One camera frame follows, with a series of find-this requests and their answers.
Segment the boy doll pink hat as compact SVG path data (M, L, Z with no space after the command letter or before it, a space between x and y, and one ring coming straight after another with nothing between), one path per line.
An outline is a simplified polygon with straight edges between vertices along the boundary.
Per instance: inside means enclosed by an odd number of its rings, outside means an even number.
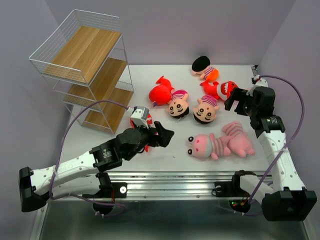
M193 108L194 119L203 125L213 122L220 109L218 101L211 95L204 95L197 99L198 106Z
M189 94L186 90L176 90L171 95L171 100L168 103L167 111L169 115L175 119L181 119L189 114Z

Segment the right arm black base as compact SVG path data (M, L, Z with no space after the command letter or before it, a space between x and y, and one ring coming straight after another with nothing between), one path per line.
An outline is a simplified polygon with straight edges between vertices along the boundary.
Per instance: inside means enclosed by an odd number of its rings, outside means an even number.
M231 198L229 200L230 210L236 214L244 216L257 216L260 213L248 213L251 206L248 204L250 194L240 188L240 178L242 176L257 176L252 171L236 171L230 181L216 181L211 194L218 198Z

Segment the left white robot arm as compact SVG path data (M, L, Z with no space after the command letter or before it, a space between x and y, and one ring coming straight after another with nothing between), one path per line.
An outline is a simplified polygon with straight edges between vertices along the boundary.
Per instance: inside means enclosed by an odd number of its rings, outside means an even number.
M115 202L127 196L125 182L112 183L108 171L118 168L144 152L145 147L167 147L174 131L165 129L159 121L151 126L128 128L84 154L63 163L42 168L24 167L18 173L21 210L33 212L49 200L75 197L92 203L96 214L111 216L113 207L126 206Z

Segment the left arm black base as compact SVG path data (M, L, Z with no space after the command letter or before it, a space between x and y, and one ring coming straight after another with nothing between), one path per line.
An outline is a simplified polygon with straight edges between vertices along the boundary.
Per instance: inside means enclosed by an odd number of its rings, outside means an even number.
M127 196L126 193L121 192L122 187L127 187L125 182L112 183L106 172L95 174L93 180L97 180L97 183L93 183L97 190L91 190L89 193L83 194L82 197L94 201L92 207L96 216L115 217L127 210L124 204L116 203L116 198Z

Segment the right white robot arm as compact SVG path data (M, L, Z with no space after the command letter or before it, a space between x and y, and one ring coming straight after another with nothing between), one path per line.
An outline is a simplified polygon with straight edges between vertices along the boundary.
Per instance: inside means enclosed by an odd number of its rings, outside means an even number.
M250 126L261 144L269 167L258 177L239 170L230 182L235 195L249 194L248 201L261 205L266 220L304 221L317 202L315 191L308 190L296 172L286 140L282 119L273 113L276 94L272 88L255 86L251 90L235 88L225 101L225 109L238 102L235 112L248 116Z

